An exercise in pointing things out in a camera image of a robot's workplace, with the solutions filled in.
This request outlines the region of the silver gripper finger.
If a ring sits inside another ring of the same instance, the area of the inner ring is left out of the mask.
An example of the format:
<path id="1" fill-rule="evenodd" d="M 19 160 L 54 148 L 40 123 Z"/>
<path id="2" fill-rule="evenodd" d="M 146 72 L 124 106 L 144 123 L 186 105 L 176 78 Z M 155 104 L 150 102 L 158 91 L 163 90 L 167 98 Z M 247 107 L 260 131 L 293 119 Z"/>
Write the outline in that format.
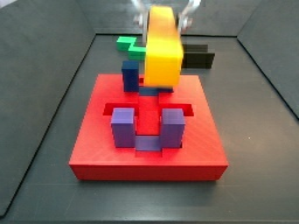
<path id="1" fill-rule="evenodd" d="M 148 12 L 146 5 L 142 0 L 131 0 L 132 5 L 136 9 L 135 23 L 142 28 L 143 43 L 147 41 L 147 29 L 148 29 Z"/>
<path id="2" fill-rule="evenodd" d="M 190 0 L 183 11 L 179 13 L 178 31 L 184 32 L 192 25 L 191 14 L 196 11 L 202 0 Z"/>

